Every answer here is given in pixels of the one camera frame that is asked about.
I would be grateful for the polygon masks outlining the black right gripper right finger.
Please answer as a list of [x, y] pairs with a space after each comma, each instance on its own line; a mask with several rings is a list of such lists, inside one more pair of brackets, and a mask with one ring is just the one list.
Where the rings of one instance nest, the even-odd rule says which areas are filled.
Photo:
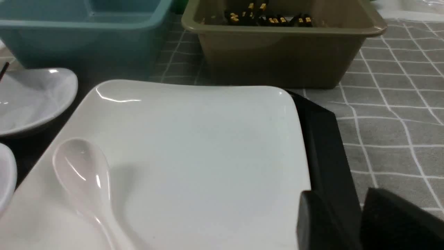
[[369, 188], [360, 242], [364, 250], [442, 250], [444, 223], [388, 190]]

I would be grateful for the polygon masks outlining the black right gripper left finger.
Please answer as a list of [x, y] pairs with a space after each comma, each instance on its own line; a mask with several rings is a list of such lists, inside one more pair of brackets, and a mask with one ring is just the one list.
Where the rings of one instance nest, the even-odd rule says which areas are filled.
[[296, 226], [300, 250], [357, 250], [317, 192], [301, 192]]

